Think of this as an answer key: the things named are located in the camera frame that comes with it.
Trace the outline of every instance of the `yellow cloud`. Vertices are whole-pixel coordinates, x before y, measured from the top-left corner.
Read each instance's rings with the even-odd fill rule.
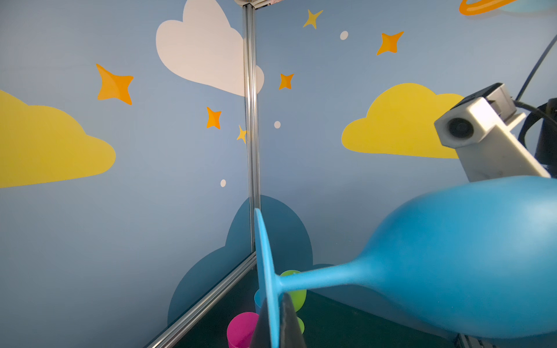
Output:
[[[112,146],[67,113],[0,91],[0,188],[90,177],[115,160]]]
[[[454,149],[441,145],[433,122],[462,98],[436,95],[418,84],[394,86],[375,99],[365,119],[346,126],[343,145],[368,154],[458,158]]]

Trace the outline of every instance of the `cable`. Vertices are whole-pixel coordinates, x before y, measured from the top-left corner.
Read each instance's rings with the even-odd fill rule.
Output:
[[[541,111],[537,107],[528,105],[518,100],[514,100],[515,106],[521,109],[525,109],[531,112],[538,114],[539,116],[543,117],[550,125],[553,127],[553,130],[557,131],[557,121],[555,121],[551,116],[546,114],[545,112]]]
[[[544,61],[545,56],[548,55],[549,51],[551,50],[551,48],[553,47],[553,45],[555,44],[556,41],[557,41],[557,35],[555,35],[553,40],[551,40],[551,42],[549,43],[549,45],[545,49],[544,53],[541,54],[540,59],[538,59],[538,62],[536,63],[536,65],[534,66],[534,68],[532,69],[530,74],[528,75],[528,78],[526,79],[526,82],[524,82],[524,85],[520,89],[519,94],[516,96],[516,101],[520,100],[520,98],[522,97],[522,94],[524,94],[524,91],[526,90],[526,87],[528,87],[528,84],[530,83],[530,80],[532,80],[532,77],[534,77],[534,74],[536,73],[536,71],[540,67],[541,63]]]

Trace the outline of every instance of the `blue wall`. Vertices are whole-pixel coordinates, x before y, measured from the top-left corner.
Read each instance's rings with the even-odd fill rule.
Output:
[[[315,267],[353,259],[382,219],[407,200],[467,182],[457,159],[357,153],[343,146],[343,130],[366,117],[381,93],[403,83],[466,96],[503,82],[516,96],[557,33],[554,10],[516,12],[522,11],[519,2],[528,1],[474,17],[459,13],[460,0],[356,0],[349,6],[287,0],[257,11],[257,62],[266,80],[258,100],[262,194],[299,216]],[[548,7],[555,4],[546,2]],[[317,29],[303,27],[308,9],[323,10]],[[342,31],[349,33],[345,40]],[[378,56],[382,33],[402,31],[398,52]],[[522,101],[538,106],[555,97],[555,71],[553,49]],[[280,74],[294,74],[291,90],[279,90]],[[531,150],[538,130],[527,138]],[[361,288],[320,292],[407,326],[453,335]]]
[[[241,33],[241,8],[219,3]],[[0,189],[2,347],[145,346],[249,255],[249,226],[228,235],[237,213],[249,219],[244,98],[178,77],[157,54],[158,26],[181,21],[184,4],[1,2],[0,90],[68,113],[116,152],[100,175]],[[96,64],[134,76],[132,105],[97,100]],[[220,130],[207,107],[222,111]],[[225,243],[171,308],[184,275]]]

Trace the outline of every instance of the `star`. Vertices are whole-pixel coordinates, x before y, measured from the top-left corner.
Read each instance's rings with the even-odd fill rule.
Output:
[[[209,112],[209,121],[207,122],[207,128],[211,128],[211,127],[216,127],[218,129],[221,128],[221,124],[218,122],[219,117],[221,117],[221,112],[222,111],[213,111],[209,108],[207,108],[207,111]]]
[[[317,17],[319,17],[319,15],[321,14],[321,12],[323,12],[323,10],[319,11],[316,14],[311,13],[310,10],[307,10],[307,11],[309,13],[309,17],[307,19],[307,22],[304,24],[304,28],[311,24],[311,25],[313,25],[313,27],[315,29],[317,29],[317,24],[315,23],[315,20],[317,19]]]
[[[385,52],[397,53],[397,42],[398,39],[400,39],[400,37],[402,36],[402,34],[404,34],[403,31],[393,36],[387,34],[381,34],[383,38],[383,43],[381,44],[381,48],[377,52],[377,55],[379,56],[381,53],[385,53]]]
[[[239,126],[239,127],[240,127],[240,135],[238,136],[238,139],[236,139],[236,140],[242,139],[244,141],[244,144],[245,144],[246,143],[246,133],[247,133],[247,131],[242,130],[242,126]]]
[[[99,74],[101,74],[102,79],[102,86],[97,99],[106,100],[110,98],[117,98],[124,103],[131,105],[128,87],[134,77],[113,75],[98,64],[97,69],[99,69]]]
[[[278,88],[279,90],[283,89],[283,88],[288,88],[289,90],[292,89],[292,77],[294,76],[294,74],[290,75],[290,76],[284,76],[283,74],[280,74],[280,87]]]

